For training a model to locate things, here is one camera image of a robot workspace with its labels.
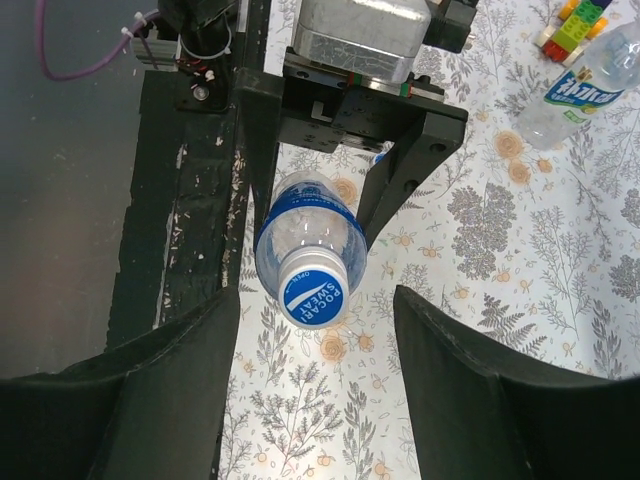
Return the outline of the blue label water bottle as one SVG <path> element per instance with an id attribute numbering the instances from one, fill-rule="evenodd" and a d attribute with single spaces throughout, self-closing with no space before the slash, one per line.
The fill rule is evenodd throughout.
<path id="1" fill-rule="evenodd" d="M 360 286 L 367 258 L 363 230 L 331 179 L 307 170 L 288 175 L 276 186 L 254 246 L 256 271 L 268 295 L 278 297 L 278 275 L 285 258 L 310 246 L 340 258 L 350 292 Z"/>

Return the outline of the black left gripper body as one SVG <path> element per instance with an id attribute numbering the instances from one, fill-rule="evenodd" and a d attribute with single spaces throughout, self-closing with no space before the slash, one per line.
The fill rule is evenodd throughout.
<path id="1" fill-rule="evenodd" d="M 331 154 L 340 145 L 378 153 L 417 120 L 444 90 L 426 76 L 402 84 L 285 54 L 278 141 Z"/>

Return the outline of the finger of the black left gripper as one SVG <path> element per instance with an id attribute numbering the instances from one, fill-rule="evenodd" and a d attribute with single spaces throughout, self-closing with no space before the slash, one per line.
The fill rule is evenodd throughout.
<path id="1" fill-rule="evenodd" d="M 373 243 L 414 191 L 463 144 L 468 112 L 429 109 L 367 173 L 357 221 Z"/>
<path id="2" fill-rule="evenodd" d="M 234 152 L 248 171 L 246 185 L 265 215 L 277 163 L 284 79 L 260 70 L 239 67 L 234 75 L 236 138 Z"/>

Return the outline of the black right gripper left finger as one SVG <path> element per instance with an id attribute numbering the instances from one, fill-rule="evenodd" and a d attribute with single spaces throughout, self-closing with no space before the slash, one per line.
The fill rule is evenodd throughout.
<path id="1" fill-rule="evenodd" d="M 212 479 L 240 317 L 218 291 L 56 374 L 1 383 L 5 479 Z"/>

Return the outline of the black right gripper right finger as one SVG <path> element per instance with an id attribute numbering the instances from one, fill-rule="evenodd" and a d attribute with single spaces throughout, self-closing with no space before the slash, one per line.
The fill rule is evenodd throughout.
<path id="1" fill-rule="evenodd" d="M 424 479 L 635 479 L 639 382 L 542 362 L 398 286 L 394 323 Z"/>

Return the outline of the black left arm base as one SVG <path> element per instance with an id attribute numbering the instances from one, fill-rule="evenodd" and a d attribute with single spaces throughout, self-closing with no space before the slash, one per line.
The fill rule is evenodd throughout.
<path id="1" fill-rule="evenodd" d="M 189 99 L 197 109 L 222 113 L 231 91 L 233 33 L 222 14 L 195 31 L 178 37 L 180 52 L 174 59 L 178 71 L 189 79 Z"/>

